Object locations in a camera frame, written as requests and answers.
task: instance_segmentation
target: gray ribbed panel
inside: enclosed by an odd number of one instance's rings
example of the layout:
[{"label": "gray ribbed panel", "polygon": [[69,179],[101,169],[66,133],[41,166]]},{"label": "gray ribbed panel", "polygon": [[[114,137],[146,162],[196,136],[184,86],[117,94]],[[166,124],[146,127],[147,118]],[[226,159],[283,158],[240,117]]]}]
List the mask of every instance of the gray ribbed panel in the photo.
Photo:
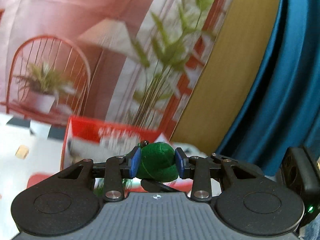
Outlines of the gray ribbed panel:
[{"label": "gray ribbed panel", "polygon": [[[225,226],[209,205],[188,200],[184,193],[130,193],[106,204],[97,218],[77,232],[56,237],[22,233],[14,240],[256,240]],[[298,240],[294,234],[269,240]]]}]

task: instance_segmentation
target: printed backdrop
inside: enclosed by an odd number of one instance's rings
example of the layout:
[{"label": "printed backdrop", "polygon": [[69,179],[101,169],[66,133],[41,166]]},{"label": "printed backdrop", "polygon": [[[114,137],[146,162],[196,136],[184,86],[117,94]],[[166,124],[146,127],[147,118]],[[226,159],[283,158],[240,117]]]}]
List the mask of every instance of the printed backdrop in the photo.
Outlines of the printed backdrop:
[{"label": "printed backdrop", "polygon": [[232,0],[0,0],[0,111],[169,138]]}]

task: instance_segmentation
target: green plush toy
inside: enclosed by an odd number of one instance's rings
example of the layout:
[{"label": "green plush toy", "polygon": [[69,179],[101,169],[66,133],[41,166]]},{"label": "green plush toy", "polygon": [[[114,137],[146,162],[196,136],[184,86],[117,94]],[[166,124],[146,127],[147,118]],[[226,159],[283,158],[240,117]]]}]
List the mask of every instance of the green plush toy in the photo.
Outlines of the green plush toy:
[{"label": "green plush toy", "polygon": [[138,179],[154,179],[159,182],[170,182],[178,178],[175,165],[174,149],[165,142],[150,143],[142,141],[141,163],[136,177]]}]

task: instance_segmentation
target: blue curtain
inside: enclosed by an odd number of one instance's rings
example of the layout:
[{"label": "blue curtain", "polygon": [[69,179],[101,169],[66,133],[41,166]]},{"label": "blue curtain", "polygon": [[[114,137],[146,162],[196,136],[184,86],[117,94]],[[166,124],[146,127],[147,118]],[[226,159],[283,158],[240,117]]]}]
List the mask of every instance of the blue curtain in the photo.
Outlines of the blue curtain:
[{"label": "blue curtain", "polygon": [[311,147],[319,157],[319,110],[320,0],[280,0],[256,79],[216,153],[270,176],[290,146]]}]

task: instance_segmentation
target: metal screw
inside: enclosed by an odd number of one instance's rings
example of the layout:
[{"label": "metal screw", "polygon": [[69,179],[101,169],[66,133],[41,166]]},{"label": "metal screw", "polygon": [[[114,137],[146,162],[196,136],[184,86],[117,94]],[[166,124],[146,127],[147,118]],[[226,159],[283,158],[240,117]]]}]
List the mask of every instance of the metal screw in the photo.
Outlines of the metal screw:
[{"label": "metal screw", "polygon": [[205,190],[198,190],[194,193],[194,196],[196,198],[208,198],[209,197],[209,192]]},{"label": "metal screw", "polygon": [[107,198],[112,198],[112,199],[116,199],[116,198],[120,198],[121,197],[121,193],[117,190],[110,190],[106,193],[106,197]]}]

